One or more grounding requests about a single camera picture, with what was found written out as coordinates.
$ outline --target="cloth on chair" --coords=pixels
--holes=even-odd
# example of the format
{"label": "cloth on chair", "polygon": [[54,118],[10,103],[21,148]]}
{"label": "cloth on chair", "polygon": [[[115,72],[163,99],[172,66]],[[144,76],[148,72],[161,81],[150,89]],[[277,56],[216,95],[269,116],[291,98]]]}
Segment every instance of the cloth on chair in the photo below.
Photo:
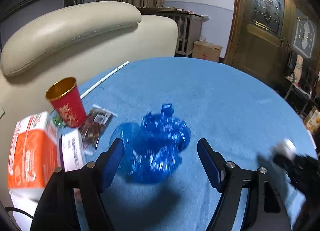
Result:
{"label": "cloth on chair", "polygon": [[285,78],[287,80],[289,80],[290,82],[292,82],[293,79],[294,79],[294,83],[295,83],[295,85],[297,85],[298,82],[301,79],[302,67],[303,67],[303,57],[298,54],[297,61],[296,61],[296,66],[295,66],[295,68],[293,70],[293,73],[291,73],[290,76],[287,76]]}

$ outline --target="metal bolt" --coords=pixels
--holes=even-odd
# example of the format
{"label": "metal bolt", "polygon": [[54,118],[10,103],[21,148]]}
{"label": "metal bolt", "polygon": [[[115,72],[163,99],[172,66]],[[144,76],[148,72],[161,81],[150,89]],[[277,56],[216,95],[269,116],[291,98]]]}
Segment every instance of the metal bolt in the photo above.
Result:
{"label": "metal bolt", "polygon": [[88,168],[93,168],[94,166],[96,166],[96,163],[95,163],[95,162],[88,162],[88,163],[87,163],[87,167],[88,167]]}
{"label": "metal bolt", "polygon": [[61,170],[62,170],[61,167],[56,167],[56,168],[54,169],[54,172],[58,173],[58,172],[60,172]]}
{"label": "metal bolt", "polygon": [[259,171],[263,174],[266,174],[267,173],[267,169],[265,167],[260,167],[259,168]]}
{"label": "metal bolt", "polygon": [[227,167],[233,169],[235,167],[235,163],[234,162],[227,162]]}

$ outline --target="door glass panel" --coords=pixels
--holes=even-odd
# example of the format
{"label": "door glass panel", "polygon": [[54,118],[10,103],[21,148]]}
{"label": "door glass panel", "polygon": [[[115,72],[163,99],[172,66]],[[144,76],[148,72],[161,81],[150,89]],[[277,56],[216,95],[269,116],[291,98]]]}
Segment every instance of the door glass panel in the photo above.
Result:
{"label": "door glass panel", "polygon": [[317,27],[300,9],[292,32],[292,48],[304,58],[311,58],[315,45]]}
{"label": "door glass panel", "polygon": [[253,0],[251,22],[280,36],[284,18],[284,0]]}

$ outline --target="blue tablecloth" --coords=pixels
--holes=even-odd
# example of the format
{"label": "blue tablecloth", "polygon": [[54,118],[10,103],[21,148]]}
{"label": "blue tablecloth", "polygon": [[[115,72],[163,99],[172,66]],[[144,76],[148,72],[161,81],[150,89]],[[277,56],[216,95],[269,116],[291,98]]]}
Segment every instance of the blue tablecloth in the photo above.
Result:
{"label": "blue tablecloth", "polygon": [[[111,70],[81,85],[80,93]],[[299,213],[304,197],[294,192],[283,171],[271,165],[270,148],[288,138],[299,154],[316,157],[316,153],[301,119],[257,79],[220,63],[152,58],[129,63],[86,96],[83,103],[87,112],[97,104],[118,115],[100,138],[95,155],[86,157],[87,162],[95,161],[108,149],[116,126],[123,122],[140,124],[144,115],[159,112],[163,103],[172,103],[174,115],[191,129],[190,145],[181,153],[182,164],[163,183],[130,184],[115,176],[102,199],[116,231],[206,229],[220,194],[211,187],[197,155],[200,138],[206,138],[215,151],[241,168],[266,167],[292,223]],[[233,230],[240,229],[246,193],[243,190]],[[79,206],[77,210],[82,230],[88,230],[83,209]]]}

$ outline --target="orange tissue package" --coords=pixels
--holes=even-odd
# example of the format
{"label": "orange tissue package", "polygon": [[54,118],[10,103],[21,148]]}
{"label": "orange tissue package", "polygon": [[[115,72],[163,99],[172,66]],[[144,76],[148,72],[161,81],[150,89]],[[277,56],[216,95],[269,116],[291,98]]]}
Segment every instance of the orange tissue package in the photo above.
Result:
{"label": "orange tissue package", "polygon": [[58,165],[58,131],[48,112],[17,122],[9,164],[8,188],[22,197],[39,201]]}

